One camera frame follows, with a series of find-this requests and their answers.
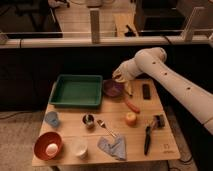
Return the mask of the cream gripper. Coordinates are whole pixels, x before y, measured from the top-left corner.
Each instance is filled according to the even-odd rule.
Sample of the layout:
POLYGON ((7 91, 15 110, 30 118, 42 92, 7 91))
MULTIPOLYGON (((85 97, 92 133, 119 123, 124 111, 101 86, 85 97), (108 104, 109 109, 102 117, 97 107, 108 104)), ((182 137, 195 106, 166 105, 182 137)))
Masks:
POLYGON ((135 79, 138 75, 138 67, 134 60, 126 60, 113 72, 112 78, 116 82, 124 83, 135 79))

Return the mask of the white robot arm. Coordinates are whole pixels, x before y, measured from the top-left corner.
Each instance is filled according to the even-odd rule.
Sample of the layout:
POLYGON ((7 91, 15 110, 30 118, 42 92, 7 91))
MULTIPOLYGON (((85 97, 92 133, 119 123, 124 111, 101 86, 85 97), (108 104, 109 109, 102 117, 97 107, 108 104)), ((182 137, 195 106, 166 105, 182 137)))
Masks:
POLYGON ((122 62, 113 72, 116 82, 130 81, 146 73, 158 81, 213 135, 213 94, 187 80, 167 67, 161 47, 139 50, 132 59, 122 62))

